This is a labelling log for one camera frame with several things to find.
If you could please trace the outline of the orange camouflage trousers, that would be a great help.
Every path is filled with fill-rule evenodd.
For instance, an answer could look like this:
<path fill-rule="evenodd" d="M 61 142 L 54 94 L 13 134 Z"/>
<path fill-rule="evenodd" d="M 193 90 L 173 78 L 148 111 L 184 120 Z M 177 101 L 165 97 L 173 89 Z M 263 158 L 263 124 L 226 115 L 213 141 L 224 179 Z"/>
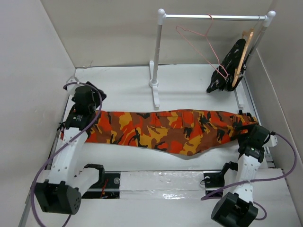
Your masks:
<path fill-rule="evenodd" d="M 258 121 L 250 113 L 179 109 L 136 113 L 102 111 L 88 143 L 149 148 L 193 156 L 236 140 Z"/>

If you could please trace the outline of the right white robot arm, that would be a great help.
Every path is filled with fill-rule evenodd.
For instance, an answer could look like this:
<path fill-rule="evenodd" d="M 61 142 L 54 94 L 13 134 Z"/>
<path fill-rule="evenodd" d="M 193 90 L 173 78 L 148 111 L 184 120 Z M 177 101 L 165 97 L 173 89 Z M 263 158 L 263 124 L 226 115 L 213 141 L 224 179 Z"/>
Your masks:
<path fill-rule="evenodd" d="M 248 128 L 238 137 L 239 158 L 237 174 L 225 170 L 219 174 L 224 186 L 223 197 L 216 203 L 211 219 L 223 227 L 248 227 L 257 217 L 258 208 L 253 204 L 253 184 L 256 173 L 264 159 L 263 145 L 269 140 L 270 131 L 260 125 Z"/>

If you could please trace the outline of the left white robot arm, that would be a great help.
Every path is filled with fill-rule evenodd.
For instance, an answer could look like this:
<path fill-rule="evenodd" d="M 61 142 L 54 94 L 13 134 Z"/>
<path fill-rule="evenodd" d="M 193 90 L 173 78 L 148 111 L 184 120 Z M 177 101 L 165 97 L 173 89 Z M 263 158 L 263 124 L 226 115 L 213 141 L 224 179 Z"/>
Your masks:
<path fill-rule="evenodd" d="M 64 88 L 74 92 L 74 105 L 60 127 L 62 145 L 52 158 L 51 170 L 44 182 L 36 183 L 34 193 L 43 212 L 75 215 L 87 190 L 103 186 L 106 180 L 102 165 L 79 161 L 83 145 L 101 117 L 106 94 L 90 82 L 70 82 Z"/>

